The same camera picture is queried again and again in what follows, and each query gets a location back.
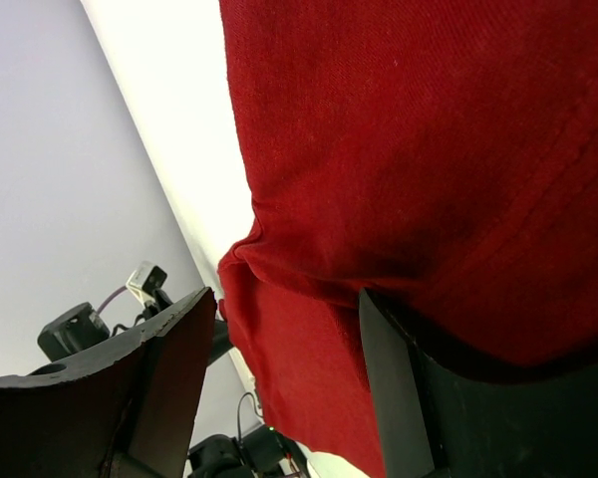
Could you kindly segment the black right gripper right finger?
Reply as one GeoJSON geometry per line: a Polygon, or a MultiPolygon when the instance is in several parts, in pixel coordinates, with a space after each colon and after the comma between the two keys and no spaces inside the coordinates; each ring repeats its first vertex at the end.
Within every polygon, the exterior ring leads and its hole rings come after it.
{"type": "Polygon", "coordinates": [[[359,321],[388,476],[598,477],[598,345],[516,366],[369,289],[359,321]]]}

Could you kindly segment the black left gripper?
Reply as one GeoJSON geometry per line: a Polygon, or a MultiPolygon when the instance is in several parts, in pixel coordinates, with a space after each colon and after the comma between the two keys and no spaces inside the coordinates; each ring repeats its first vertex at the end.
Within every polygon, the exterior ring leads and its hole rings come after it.
{"type": "MultiPolygon", "coordinates": [[[[86,302],[75,306],[59,318],[46,325],[37,338],[38,347],[50,362],[64,359],[98,345],[119,333],[127,332],[140,322],[146,322],[173,304],[167,293],[156,291],[154,303],[146,303],[143,311],[135,318],[132,327],[116,324],[113,329],[104,323],[101,312],[124,292],[118,288],[110,294],[97,309],[86,302]]],[[[225,321],[215,320],[208,365],[215,363],[232,349],[225,321]]]]}

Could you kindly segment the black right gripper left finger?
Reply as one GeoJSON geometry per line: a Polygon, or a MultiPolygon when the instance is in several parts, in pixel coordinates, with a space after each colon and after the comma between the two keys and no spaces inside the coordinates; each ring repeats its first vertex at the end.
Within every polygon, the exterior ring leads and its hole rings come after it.
{"type": "Polygon", "coordinates": [[[180,477],[215,320],[209,288],[28,375],[0,376],[0,477],[180,477]]]}

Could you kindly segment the dark red t shirt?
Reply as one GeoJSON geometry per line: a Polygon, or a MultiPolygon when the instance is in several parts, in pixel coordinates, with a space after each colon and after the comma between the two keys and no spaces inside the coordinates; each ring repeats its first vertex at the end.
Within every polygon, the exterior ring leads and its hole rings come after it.
{"type": "Polygon", "coordinates": [[[358,296],[598,360],[598,1],[224,1],[254,222],[218,265],[265,419],[385,475],[358,296]]]}

